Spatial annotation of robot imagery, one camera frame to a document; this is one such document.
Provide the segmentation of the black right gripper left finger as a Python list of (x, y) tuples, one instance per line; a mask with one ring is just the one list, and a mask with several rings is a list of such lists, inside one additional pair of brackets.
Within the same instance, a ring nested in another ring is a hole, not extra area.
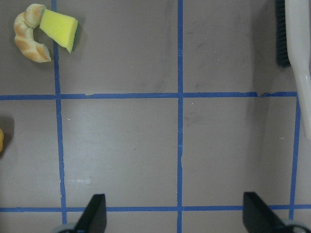
[(104, 233), (107, 226), (105, 194), (92, 196), (74, 227), (76, 233)]

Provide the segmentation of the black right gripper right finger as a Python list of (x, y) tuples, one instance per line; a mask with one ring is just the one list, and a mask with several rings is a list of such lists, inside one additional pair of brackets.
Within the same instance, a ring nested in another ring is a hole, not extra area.
[(244, 192), (242, 221), (248, 233), (288, 233), (286, 225), (255, 192)]

